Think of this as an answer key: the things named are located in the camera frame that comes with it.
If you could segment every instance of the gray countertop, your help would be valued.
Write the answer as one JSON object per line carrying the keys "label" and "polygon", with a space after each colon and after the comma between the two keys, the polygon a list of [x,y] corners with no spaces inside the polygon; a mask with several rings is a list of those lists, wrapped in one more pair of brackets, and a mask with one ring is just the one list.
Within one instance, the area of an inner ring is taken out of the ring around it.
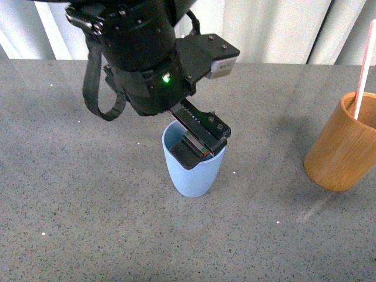
{"label": "gray countertop", "polygon": [[209,192],[189,199],[164,161],[168,113],[128,105],[105,122],[85,108],[85,62],[1,61],[0,280],[375,281],[376,170],[336,193],[302,165],[359,72],[236,65],[202,80],[190,100],[232,136]]}

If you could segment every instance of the black cable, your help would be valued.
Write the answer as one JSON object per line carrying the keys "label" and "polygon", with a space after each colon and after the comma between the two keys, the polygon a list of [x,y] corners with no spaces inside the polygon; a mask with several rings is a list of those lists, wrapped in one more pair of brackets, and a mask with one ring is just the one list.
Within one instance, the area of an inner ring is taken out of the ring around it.
{"label": "black cable", "polygon": [[194,35],[201,35],[201,31],[200,31],[200,21],[199,21],[199,19],[197,19],[196,18],[196,16],[194,15],[194,13],[191,11],[191,10],[189,10],[188,12],[187,12],[187,16],[191,19],[191,21],[192,21],[192,26],[193,26],[193,30],[192,30],[192,32],[193,32],[193,34]]}

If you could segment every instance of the brown bamboo cup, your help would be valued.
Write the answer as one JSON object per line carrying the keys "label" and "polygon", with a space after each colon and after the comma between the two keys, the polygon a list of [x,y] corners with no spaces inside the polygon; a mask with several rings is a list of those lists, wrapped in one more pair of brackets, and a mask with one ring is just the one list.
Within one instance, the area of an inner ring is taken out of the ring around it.
{"label": "brown bamboo cup", "polygon": [[304,161],[310,179],[347,191],[376,164],[376,94],[364,92],[358,120],[355,92],[344,95]]}

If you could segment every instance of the curtain fold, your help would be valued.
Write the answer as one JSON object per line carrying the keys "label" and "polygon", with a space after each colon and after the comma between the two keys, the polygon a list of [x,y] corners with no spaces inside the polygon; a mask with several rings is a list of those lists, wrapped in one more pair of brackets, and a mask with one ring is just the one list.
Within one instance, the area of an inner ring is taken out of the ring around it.
{"label": "curtain fold", "polygon": [[333,1],[312,50],[309,64],[335,64],[365,2],[366,0]]}
{"label": "curtain fold", "polygon": [[[370,22],[376,18],[376,1],[367,0],[359,14],[337,61],[337,65],[361,65]],[[376,49],[371,64],[376,64]]]}
{"label": "curtain fold", "polygon": [[[0,59],[87,59],[82,31],[65,18],[67,5],[0,0]],[[238,62],[360,65],[376,1],[197,0],[192,11],[203,34],[241,50]],[[183,17],[176,36],[191,28]]]}

